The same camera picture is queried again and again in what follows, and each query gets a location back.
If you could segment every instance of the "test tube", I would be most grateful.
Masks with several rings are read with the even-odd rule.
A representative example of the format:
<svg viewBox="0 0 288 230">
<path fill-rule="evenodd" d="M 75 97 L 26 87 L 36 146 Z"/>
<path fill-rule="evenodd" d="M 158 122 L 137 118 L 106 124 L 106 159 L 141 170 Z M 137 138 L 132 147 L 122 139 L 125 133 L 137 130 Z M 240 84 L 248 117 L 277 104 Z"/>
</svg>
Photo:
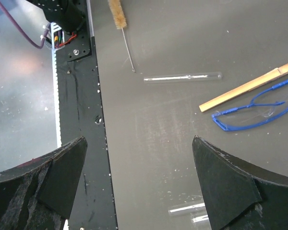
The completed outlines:
<svg viewBox="0 0 288 230">
<path fill-rule="evenodd" d="M 184 203 L 182 205 L 176 205 L 173 207 L 170 207 L 168 209 L 168 214 L 171 217 L 175 216 L 183 216 L 185 214 L 190 214 L 190 213 L 198 213 L 205 211 L 205 203 L 203 200 L 200 200 L 199 202 L 189 202 L 189 203 Z"/>
<path fill-rule="evenodd" d="M 190 215 L 194 230 L 211 230 L 208 214 L 203 199 L 181 205 L 172 206 L 168 209 L 170 217 Z"/>
<path fill-rule="evenodd" d="M 196 73 L 196 74 L 177 74 L 169 76 L 157 76 L 144 78 L 144 82 L 148 84 L 153 83 L 176 83 L 176 82 L 190 82 L 190 81 L 208 81 L 208 80 L 220 80 L 223 75 L 221 72 L 210 73 Z"/>
</svg>

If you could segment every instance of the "gray countertop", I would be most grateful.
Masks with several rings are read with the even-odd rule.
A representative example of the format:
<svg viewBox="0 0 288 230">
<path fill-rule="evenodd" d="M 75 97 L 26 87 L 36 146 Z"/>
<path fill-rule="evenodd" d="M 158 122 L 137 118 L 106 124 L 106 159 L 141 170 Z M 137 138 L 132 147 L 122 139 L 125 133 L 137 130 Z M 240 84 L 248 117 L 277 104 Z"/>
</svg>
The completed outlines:
<svg viewBox="0 0 288 230">
<path fill-rule="evenodd" d="M 288 114 L 240 132 L 222 131 L 210 116 L 245 104 L 271 84 L 206 113 L 198 107 L 288 63 L 288 0 L 124 0 L 136 74 L 107 1 L 91 5 L 119 229 L 195 229 L 190 216 L 168 215 L 170 206 L 201 196 L 194 135 L 288 176 Z M 147 76 L 213 71 L 224 78 L 143 82 Z"/>
</svg>

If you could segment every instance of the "safety glasses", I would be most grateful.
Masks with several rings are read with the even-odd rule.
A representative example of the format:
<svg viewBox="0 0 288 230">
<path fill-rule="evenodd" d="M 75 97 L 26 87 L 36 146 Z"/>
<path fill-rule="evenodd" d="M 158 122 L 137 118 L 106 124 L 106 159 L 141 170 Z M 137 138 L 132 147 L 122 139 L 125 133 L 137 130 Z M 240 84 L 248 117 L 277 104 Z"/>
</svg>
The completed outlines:
<svg viewBox="0 0 288 230">
<path fill-rule="evenodd" d="M 264 90 L 248 105 L 212 114 L 212 120 L 224 131 L 239 131 L 262 126 L 288 112 L 288 80 Z"/>
</svg>

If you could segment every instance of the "wooden ruler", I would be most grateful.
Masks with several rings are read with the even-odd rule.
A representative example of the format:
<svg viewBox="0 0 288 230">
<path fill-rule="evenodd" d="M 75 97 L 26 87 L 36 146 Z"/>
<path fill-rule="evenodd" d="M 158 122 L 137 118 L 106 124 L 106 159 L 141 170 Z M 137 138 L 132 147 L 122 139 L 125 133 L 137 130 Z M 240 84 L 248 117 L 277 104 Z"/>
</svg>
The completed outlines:
<svg viewBox="0 0 288 230">
<path fill-rule="evenodd" d="M 221 96 L 218 96 L 202 105 L 200 105 L 200 110 L 202 112 L 205 112 L 219 104 L 222 104 L 234 97 L 237 97 L 245 92 L 248 92 L 248 91 L 251 91 L 251 90 L 254 90 L 256 88 L 258 88 L 259 86 L 262 86 L 270 81 L 273 81 L 273 80 L 276 80 L 284 75 L 288 74 L 288 63 L 281 66 L 281 67 L 278 67 L 278 68 L 275 68 L 274 70 L 252 80 L 252 81 L 249 81 L 231 91 L 228 91 L 224 94 L 222 94 Z"/>
</svg>

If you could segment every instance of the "black metal plate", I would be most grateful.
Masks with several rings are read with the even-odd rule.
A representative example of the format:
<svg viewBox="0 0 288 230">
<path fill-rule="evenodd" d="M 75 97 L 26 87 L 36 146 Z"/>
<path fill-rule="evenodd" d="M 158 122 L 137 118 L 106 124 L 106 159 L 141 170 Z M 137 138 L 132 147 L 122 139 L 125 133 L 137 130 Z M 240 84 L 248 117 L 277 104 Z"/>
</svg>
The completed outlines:
<svg viewBox="0 0 288 230">
<path fill-rule="evenodd" d="M 62 143 L 78 136 L 84 136 L 88 143 L 69 226 L 70 230 L 115 230 L 117 220 L 94 38 L 92 49 L 91 56 L 72 62 L 66 58 L 65 49 L 57 51 Z"/>
<path fill-rule="evenodd" d="M 63 48 L 65 49 L 68 61 L 79 60 L 92 53 L 86 0 L 76 0 L 74 4 L 84 13 L 86 23 L 82 26 L 82 29 L 78 31 L 77 37 Z M 69 37 L 69 35 L 65 35 L 65 41 L 67 41 Z M 74 50 L 78 50 L 79 54 L 75 55 Z"/>
</svg>

